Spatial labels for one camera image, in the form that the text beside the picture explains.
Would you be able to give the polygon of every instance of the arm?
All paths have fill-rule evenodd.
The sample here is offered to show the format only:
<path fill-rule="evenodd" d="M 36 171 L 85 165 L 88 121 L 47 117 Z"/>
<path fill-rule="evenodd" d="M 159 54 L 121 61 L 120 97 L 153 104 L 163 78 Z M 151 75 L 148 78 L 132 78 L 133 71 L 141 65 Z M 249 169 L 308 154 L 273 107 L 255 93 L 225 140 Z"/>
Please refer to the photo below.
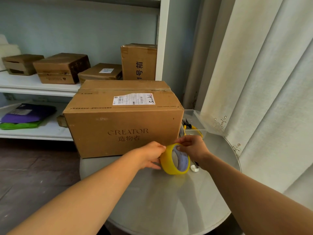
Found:
<path fill-rule="evenodd" d="M 134 149 L 76 183 L 9 232 L 14 234 L 96 234 L 139 169 L 161 169 L 152 162 L 165 147 L 157 142 Z"/>
<path fill-rule="evenodd" d="M 186 135 L 176 142 L 210 173 L 245 234 L 312 234 L 313 211 L 223 162 L 200 136 Z"/>

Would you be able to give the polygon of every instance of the yellow-handled pliers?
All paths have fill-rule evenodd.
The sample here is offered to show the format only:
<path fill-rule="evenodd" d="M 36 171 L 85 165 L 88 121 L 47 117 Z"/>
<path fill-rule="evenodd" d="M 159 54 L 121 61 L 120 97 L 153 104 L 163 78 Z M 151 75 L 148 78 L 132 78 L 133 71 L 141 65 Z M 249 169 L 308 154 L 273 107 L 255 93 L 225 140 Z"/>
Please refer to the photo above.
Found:
<path fill-rule="evenodd" d="M 202 133 L 193 125 L 191 125 L 187 119 L 185 120 L 182 120 L 182 125 L 183 125 L 183 128 L 184 128 L 184 136 L 186 135 L 186 132 L 185 130 L 187 129 L 187 127 L 189 127 L 190 129 L 194 129 L 194 130 L 197 130 L 198 134 L 203 138 L 203 135 Z"/>

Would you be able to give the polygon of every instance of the sticker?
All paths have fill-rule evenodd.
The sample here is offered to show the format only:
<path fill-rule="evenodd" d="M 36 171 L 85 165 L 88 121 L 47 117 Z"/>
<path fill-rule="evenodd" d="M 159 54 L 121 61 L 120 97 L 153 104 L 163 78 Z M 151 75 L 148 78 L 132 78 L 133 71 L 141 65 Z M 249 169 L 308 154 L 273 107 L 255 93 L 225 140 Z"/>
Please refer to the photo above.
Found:
<path fill-rule="evenodd" d="M 23 109 L 14 109 L 10 111 L 8 114 L 13 115 L 28 115 L 32 110 L 23 110 Z"/>
<path fill-rule="evenodd" d="M 114 70 L 114 68 L 104 68 L 99 73 L 111 73 Z"/>
<path fill-rule="evenodd" d="M 128 95 L 115 96 L 113 99 L 113 105 L 155 105 L 155 102 L 152 93 L 131 93 Z"/>

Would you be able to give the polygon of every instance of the hand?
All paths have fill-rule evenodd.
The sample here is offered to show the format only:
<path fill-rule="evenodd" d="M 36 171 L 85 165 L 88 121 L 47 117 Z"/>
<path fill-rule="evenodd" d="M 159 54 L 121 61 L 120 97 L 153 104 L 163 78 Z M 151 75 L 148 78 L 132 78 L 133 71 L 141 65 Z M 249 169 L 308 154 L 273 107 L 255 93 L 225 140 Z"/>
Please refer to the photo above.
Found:
<path fill-rule="evenodd" d="M 177 149 L 181 152 L 187 153 L 189 157 L 193 161 L 198 162 L 200 166 L 203 160 L 211 155 L 203 139 L 199 135 L 185 135 L 176 139 L 175 143 L 182 144 L 182 146 L 177 147 Z"/>
<path fill-rule="evenodd" d="M 129 153 L 134 154 L 134 156 L 138 158 L 140 169 L 150 167 L 160 170 L 161 167 L 155 165 L 154 162 L 160 164 L 159 156 L 165 151 L 165 149 L 166 146 L 153 141 L 141 148 L 131 150 Z"/>

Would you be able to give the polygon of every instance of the purple package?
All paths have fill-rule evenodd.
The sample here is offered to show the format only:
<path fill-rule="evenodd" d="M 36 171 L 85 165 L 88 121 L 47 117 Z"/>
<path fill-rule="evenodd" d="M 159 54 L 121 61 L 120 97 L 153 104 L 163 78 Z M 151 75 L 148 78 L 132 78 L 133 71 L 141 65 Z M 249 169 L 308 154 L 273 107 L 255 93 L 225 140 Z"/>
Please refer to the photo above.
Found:
<path fill-rule="evenodd" d="M 2 123 L 29 123 L 45 119 L 56 112 L 55 106 L 23 103 L 2 117 Z"/>

